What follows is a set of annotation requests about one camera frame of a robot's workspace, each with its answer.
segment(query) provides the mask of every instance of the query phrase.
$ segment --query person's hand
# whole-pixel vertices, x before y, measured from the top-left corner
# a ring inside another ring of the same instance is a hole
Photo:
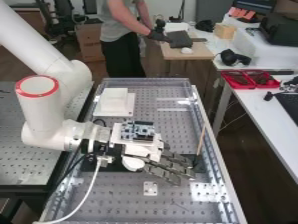
[[[149,35],[146,37],[147,37],[147,39],[151,39],[151,40],[157,40],[157,41],[162,41],[162,42],[167,42],[167,43],[173,42],[170,40],[170,38],[163,35],[163,33],[158,33],[154,30],[151,30],[151,32],[149,33]]]

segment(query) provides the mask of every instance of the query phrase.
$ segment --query red ring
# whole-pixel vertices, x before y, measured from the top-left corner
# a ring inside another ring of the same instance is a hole
[[[45,77],[48,79],[50,79],[53,81],[53,89],[50,89],[46,93],[42,94],[30,94],[22,91],[21,89],[21,84],[26,79],[34,78],[34,77]],[[44,96],[49,96],[52,95],[56,91],[58,90],[58,81],[57,79],[46,76],[46,75],[32,75],[25,77],[24,79],[21,79],[17,83],[16,83],[16,93],[20,94],[21,96],[29,97],[29,98],[40,98]]]

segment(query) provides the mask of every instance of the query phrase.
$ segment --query wire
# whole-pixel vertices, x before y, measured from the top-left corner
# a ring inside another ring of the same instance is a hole
[[[66,176],[69,175],[69,173],[73,171],[73,169],[75,168],[77,164],[85,159],[87,154],[85,154],[77,161],[75,163],[72,165],[72,167],[68,168],[68,170],[65,171],[60,181],[57,182],[57,185],[56,185],[56,188],[54,190],[57,189],[57,187],[60,186],[60,184],[62,183],[64,179],[66,178]]]
[[[185,11],[185,0],[182,0],[182,5],[179,8],[179,15],[178,15],[178,18],[181,18],[182,20],[183,20],[183,11]]]
[[[95,120],[93,120],[93,123],[95,124],[97,121],[101,121],[101,123],[103,124],[103,127],[106,127],[106,123],[102,119],[97,118]]]
[[[219,131],[222,131],[230,124],[232,124],[235,121],[238,121],[243,116],[246,115],[246,113],[243,113],[239,117],[236,117],[231,122],[228,122],[227,124],[226,124],[226,126],[219,130]]]
[[[62,183],[62,181],[64,181],[64,179],[65,179],[65,177],[68,176],[68,174],[70,173],[70,171],[69,170],[73,170],[73,168],[70,168],[70,166],[72,166],[72,164],[73,164],[73,162],[74,162],[74,159],[75,159],[75,157],[77,157],[77,154],[78,154],[78,152],[79,152],[79,149],[81,149],[81,147],[79,147],[79,145],[77,146],[77,149],[75,149],[75,152],[74,152],[74,155],[73,155],[73,157],[72,157],[72,160],[70,160],[70,162],[68,163],[68,166],[66,166],[66,169],[65,169],[65,173],[64,173],[64,175],[62,175],[62,177],[60,178],[60,180],[57,181],[57,183],[56,183],[56,185],[54,185],[54,187],[50,189],[50,191],[49,191],[49,194],[48,194],[48,197],[46,197],[46,200],[45,201],[48,201],[49,200],[49,198],[50,198],[50,196],[52,196],[52,194],[53,194],[53,192],[57,190],[57,188],[58,188],[58,186],[60,186],[60,184]]]
[[[77,205],[75,209],[65,217],[62,217],[61,219],[57,219],[57,220],[53,220],[53,221],[48,221],[48,222],[33,222],[33,224],[54,224],[54,223],[62,222],[64,220],[66,220],[68,218],[70,218],[75,214],[75,212],[81,208],[81,206],[85,203],[85,200],[86,200],[86,198],[87,198],[87,196],[90,194],[90,190],[91,190],[94,182],[95,182],[97,173],[99,171],[99,166],[101,166],[101,160],[97,161],[95,171],[94,171],[94,175],[93,175],[93,178],[91,178],[91,181],[90,181],[89,189],[87,189],[86,194],[85,194],[79,204]]]
[[[234,102],[231,102],[230,105],[228,105],[227,108],[226,108],[226,111],[227,111],[227,110],[228,110],[236,103],[239,103],[239,101],[234,101]]]

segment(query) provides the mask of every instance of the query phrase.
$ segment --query person's arm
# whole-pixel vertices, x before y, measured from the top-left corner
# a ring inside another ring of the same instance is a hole
[[[133,32],[147,36],[151,32],[143,24],[134,18],[122,0],[107,0],[107,6],[113,18],[119,21]]]
[[[143,0],[135,0],[135,5],[137,5],[137,11],[141,16],[142,22],[145,26],[151,30],[153,26],[151,26],[151,20],[149,16],[147,7],[146,7],[146,2]]]

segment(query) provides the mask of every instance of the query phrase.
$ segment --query white cable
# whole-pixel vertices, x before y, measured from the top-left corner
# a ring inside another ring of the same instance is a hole
[[[246,113],[243,113],[239,117],[236,117],[228,124],[226,124],[226,126],[219,131],[222,131],[231,123],[238,121],[244,115],[246,115]]]
[[[82,198],[82,200],[81,200],[79,204],[77,205],[75,209],[65,217],[62,217],[61,219],[57,219],[57,220],[53,220],[53,221],[48,221],[48,222],[33,222],[33,224],[54,224],[54,223],[62,222],[64,220],[66,220],[68,218],[70,218],[74,215],[74,213],[81,208],[81,206],[85,203],[85,200],[86,200],[86,198],[87,198],[87,196],[90,194],[90,190],[93,188],[94,181],[95,181],[95,176],[97,176],[97,173],[98,173],[98,170],[99,170],[99,165],[101,165],[101,159],[98,159],[97,164],[95,164],[95,171],[94,171],[94,175],[93,175],[93,178],[91,178],[91,181],[90,181],[90,186],[89,186],[89,189],[86,191],[85,197]]]

